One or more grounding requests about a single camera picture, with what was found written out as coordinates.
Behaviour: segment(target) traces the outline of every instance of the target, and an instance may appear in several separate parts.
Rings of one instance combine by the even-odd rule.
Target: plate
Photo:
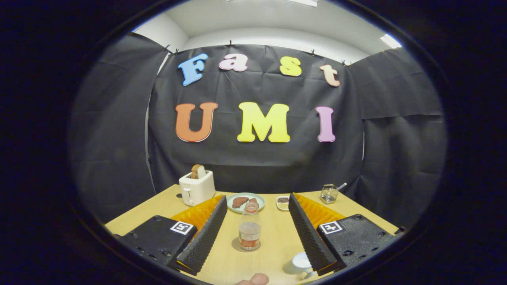
[[[282,211],[288,211],[288,202],[286,202],[286,203],[278,203],[278,198],[289,198],[289,197],[290,197],[290,196],[278,196],[278,197],[276,197],[276,200],[275,200],[275,202],[276,202],[276,206],[277,206],[280,210],[282,210]],[[285,204],[285,205],[287,205],[287,207],[286,207],[287,209],[284,209],[284,208],[280,207],[280,205],[281,205],[281,204]]]
[[[237,193],[237,194],[234,194],[234,195],[231,195],[229,197],[227,197],[227,207],[229,207],[229,209],[231,209],[232,211],[236,212],[236,213],[243,213],[245,211],[245,206],[246,206],[246,203],[243,203],[243,205],[241,205],[239,208],[233,208],[232,207],[232,202],[234,201],[235,198],[237,197],[248,197],[249,199],[252,199],[252,198],[255,198],[257,199],[257,203],[259,204],[259,211],[264,208],[264,204],[266,203],[264,201],[264,198],[257,195],[257,194],[254,194],[254,193],[246,193],[246,192],[243,192],[243,193]]]

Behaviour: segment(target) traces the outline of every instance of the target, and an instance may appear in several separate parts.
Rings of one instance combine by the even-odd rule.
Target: ceiling light
[[[380,38],[383,40],[386,44],[388,44],[392,48],[400,48],[402,47],[400,43],[398,43],[395,39],[393,39],[390,35],[385,34],[383,37]]]
[[[291,2],[301,3],[312,7],[317,7],[317,1],[318,0],[287,0]]]

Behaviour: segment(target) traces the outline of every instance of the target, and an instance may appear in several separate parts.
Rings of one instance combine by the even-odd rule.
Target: wire cup
[[[335,188],[334,184],[326,184],[322,187],[322,191],[320,193],[320,199],[325,204],[331,204],[336,202],[336,198],[338,197],[338,192],[340,189],[345,187],[347,183],[342,184],[340,187]]]

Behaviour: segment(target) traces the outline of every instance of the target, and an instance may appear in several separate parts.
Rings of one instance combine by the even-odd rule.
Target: white wall
[[[367,56],[368,53],[337,40],[320,35],[279,28],[242,28],[207,33],[189,39],[182,50],[205,46],[232,44],[268,45],[291,48],[306,52],[315,50],[315,54],[346,64],[354,63]]]
[[[172,52],[175,49],[183,50],[183,45],[189,37],[166,13],[150,19],[135,31],[140,35],[151,39],[163,47],[171,45],[168,49]]]

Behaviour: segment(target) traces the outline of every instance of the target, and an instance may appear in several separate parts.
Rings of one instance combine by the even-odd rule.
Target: table surface
[[[105,226],[111,233],[123,236],[155,215],[171,218],[190,208],[183,203],[182,198],[176,197],[178,193],[181,193],[179,185],[173,185]],[[217,191],[215,195],[221,194],[230,196],[235,193]],[[345,217],[361,214],[390,234],[394,234],[398,229],[342,193],[338,194],[336,202],[332,204],[322,203],[319,199],[320,191],[299,194],[323,204]],[[273,285],[302,284],[331,274],[322,276],[315,274],[309,279],[301,280],[304,273],[302,275],[285,273],[283,268],[288,266],[292,257],[297,253],[304,252],[291,214],[288,211],[279,210],[276,206],[276,197],[288,194],[259,195],[266,201],[264,208],[259,211],[262,223],[261,246],[252,252],[240,249],[237,237],[241,214],[228,209],[202,270],[197,276],[185,272],[181,274],[219,285],[234,285],[243,279],[249,280],[255,273],[268,275],[269,284]]]

